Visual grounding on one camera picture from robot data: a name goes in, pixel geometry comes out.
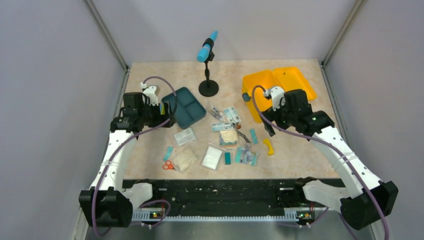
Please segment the cluster of teal sachets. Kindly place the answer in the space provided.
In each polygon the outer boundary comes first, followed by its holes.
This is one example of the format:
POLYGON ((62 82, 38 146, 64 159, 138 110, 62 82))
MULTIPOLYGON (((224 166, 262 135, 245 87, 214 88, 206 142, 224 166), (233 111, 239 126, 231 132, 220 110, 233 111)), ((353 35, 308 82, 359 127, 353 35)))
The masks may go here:
POLYGON ((234 161, 238 164, 256 166, 259 158, 259 153, 252 150, 249 143, 239 146, 235 153, 234 161))

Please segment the white printed packet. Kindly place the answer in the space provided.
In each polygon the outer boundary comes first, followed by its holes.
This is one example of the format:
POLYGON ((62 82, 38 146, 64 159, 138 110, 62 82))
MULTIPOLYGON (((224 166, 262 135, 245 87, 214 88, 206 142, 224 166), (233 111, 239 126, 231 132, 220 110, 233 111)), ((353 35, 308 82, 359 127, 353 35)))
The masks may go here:
POLYGON ((242 122, 240 115, 234 106, 228 107, 223 110, 227 119, 233 124, 240 124, 242 122))

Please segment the beige bandage packet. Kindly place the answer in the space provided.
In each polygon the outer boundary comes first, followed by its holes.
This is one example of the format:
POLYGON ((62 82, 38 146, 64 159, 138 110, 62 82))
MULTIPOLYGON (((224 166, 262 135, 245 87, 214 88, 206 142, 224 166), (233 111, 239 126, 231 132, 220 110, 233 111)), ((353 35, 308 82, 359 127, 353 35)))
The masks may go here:
POLYGON ((238 144, 238 134, 233 130, 219 131, 219 145, 222 147, 231 147, 238 144))

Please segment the white teal label packet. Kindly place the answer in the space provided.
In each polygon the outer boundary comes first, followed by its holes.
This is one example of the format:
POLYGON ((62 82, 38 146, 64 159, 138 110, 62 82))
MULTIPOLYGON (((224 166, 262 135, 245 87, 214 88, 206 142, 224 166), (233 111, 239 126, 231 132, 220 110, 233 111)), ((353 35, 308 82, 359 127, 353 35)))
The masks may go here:
POLYGON ((212 132, 228 131, 228 130, 232 130, 233 128, 234 127, 231 122, 220 122, 220 123, 214 123, 211 125, 212 132))

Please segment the clear packet white pads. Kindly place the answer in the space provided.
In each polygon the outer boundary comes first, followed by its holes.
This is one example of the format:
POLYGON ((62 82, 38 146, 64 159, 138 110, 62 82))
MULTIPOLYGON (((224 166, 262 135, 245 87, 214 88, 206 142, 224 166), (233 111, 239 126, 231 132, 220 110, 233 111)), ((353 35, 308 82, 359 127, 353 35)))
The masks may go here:
POLYGON ((195 134, 191 127, 176 133, 174 138, 179 147, 196 140, 195 134))

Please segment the clear packet small items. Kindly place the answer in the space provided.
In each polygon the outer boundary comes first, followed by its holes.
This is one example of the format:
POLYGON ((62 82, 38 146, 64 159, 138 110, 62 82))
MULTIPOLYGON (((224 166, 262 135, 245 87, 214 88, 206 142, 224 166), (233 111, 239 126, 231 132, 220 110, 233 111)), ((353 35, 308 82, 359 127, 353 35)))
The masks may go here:
POLYGON ((225 122, 226 116, 223 112, 219 111, 217 108, 215 108, 213 105, 210 105, 209 113, 218 121, 225 122))

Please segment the white gauze packet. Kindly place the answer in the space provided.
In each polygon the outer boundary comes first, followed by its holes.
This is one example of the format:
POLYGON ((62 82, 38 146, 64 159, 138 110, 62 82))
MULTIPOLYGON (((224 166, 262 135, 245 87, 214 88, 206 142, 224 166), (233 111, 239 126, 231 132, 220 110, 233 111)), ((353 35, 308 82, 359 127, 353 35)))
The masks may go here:
POLYGON ((201 165, 207 169, 216 170, 222 154, 223 150, 220 148, 214 147, 212 145, 208 146, 201 165))

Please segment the beige gauze packet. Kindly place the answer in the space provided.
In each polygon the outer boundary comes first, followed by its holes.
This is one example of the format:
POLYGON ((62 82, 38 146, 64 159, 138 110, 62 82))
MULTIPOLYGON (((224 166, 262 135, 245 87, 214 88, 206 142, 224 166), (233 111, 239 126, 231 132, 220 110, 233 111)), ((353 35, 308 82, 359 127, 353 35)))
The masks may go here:
POLYGON ((191 148, 185 148, 171 160, 171 163, 176 171, 184 172, 197 160, 198 157, 194 151, 191 148))

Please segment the black handled bandage shears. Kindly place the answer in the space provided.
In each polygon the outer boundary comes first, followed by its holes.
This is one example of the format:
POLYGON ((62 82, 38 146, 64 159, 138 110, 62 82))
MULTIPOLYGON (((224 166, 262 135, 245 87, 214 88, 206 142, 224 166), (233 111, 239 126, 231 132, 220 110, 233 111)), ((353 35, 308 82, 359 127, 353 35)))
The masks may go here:
POLYGON ((238 136, 242 137, 246 143, 251 143, 248 137, 245 134, 243 134, 241 131, 239 131, 238 129, 236 129, 236 133, 238 136))

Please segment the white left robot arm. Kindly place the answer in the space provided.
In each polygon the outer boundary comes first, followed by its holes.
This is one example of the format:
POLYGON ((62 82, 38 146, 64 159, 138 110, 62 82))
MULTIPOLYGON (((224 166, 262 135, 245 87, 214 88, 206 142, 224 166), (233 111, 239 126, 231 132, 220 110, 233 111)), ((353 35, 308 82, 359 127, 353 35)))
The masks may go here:
POLYGON ((138 138, 175 123, 174 106, 155 103, 152 94, 130 92, 123 96, 120 114, 110 123, 108 146, 91 186, 82 190, 78 201, 92 228, 126 228, 133 212, 142 204, 154 207, 160 193, 150 183, 136 183, 124 189, 129 158, 138 138))

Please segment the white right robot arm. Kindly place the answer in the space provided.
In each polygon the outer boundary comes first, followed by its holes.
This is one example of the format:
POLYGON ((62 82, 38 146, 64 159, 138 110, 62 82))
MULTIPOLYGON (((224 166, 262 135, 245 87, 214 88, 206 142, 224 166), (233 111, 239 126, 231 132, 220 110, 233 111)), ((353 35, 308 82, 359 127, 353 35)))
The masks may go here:
POLYGON ((391 214, 399 189, 374 174, 348 146, 335 123, 323 110, 314 111, 302 89, 285 92, 281 87, 260 88, 271 107, 259 116, 272 137, 279 130, 308 140, 339 175, 343 187, 331 186, 314 177, 300 178, 293 192, 299 206, 319 203, 341 214, 353 229, 361 230, 381 221, 389 235, 386 217, 391 214))

